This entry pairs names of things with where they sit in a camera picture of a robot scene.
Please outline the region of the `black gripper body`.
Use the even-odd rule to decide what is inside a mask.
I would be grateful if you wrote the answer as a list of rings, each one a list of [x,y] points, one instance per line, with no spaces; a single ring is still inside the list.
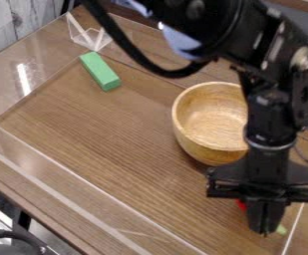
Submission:
[[[208,172],[206,196],[308,202],[308,166],[289,159],[288,148],[250,147],[244,158]]]

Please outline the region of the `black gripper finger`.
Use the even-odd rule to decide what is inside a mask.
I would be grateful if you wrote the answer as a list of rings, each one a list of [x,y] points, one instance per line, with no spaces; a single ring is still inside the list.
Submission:
[[[264,202],[257,199],[248,198],[245,201],[246,218],[249,229],[258,233],[264,233]]]
[[[286,204],[284,201],[270,201],[265,209],[265,227],[264,234],[269,235],[276,232],[284,217]]]

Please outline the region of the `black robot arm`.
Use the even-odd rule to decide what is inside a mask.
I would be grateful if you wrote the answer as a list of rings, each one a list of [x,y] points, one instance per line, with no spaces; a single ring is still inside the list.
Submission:
[[[162,24],[179,69],[155,64],[130,41],[101,0],[82,0],[91,16],[129,57],[150,72],[179,79],[224,59],[237,73],[248,103],[244,158],[208,173],[206,194],[237,198],[248,226],[268,235],[286,207],[308,202],[308,167],[289,158],[297,134],[308,128],[308,34],[261,0],[129,0]]]

